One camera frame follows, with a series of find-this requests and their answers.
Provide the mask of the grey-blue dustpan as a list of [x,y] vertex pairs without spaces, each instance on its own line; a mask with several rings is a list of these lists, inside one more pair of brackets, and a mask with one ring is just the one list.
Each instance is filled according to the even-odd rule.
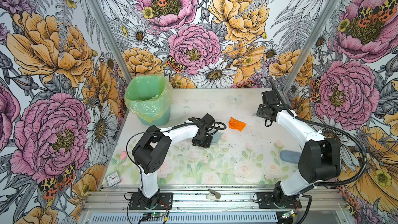
[[212,141],[211,144],[216,144],[219,142],[219,140],[221,139],[223,133],[222,132],[217,132],[214,135],[212,135]]

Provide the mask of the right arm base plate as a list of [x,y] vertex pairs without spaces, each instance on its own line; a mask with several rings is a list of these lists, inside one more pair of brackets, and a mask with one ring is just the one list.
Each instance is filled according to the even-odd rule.
[[284,196],[275,197],[273,192],[257,192],[253,200],[258,203],[259,209],[272,208],[302,208],[299,196]]

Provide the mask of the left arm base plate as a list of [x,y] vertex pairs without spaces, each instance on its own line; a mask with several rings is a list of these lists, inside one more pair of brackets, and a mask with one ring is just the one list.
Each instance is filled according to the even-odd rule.
[[173,193],[158,192],[151,198],[146,198],[140,192],[133,192],[128,198],[128,209],[130,211],[171,210],[173,196]]

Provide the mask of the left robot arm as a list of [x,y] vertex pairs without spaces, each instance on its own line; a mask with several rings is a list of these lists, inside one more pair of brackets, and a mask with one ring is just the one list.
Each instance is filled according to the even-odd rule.
[[132,150],[133,163],[140,170],[141,186],[139,193],[145,200],[156,201],[159,197],[157,170],[163,165],[172,145],[190,139],[192,146],[208,148],[213,136],[226,128],[206,114],[202,118],[189,118],[187,121],[168,128],[150,126]]

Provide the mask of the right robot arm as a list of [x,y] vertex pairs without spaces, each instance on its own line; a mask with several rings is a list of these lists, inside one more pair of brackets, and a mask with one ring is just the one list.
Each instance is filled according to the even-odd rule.
[[256,115],[265,119],[266,127],[274,122],[284,127],[302,149],[298,171],[277,182],[274,187],[272,196],[276,206],[283,207],[287,201],[340,175],[339,142],[326,138],[320,131],[310,127],[307,120],[290,111],[277,90],[262,92],[262,104]]

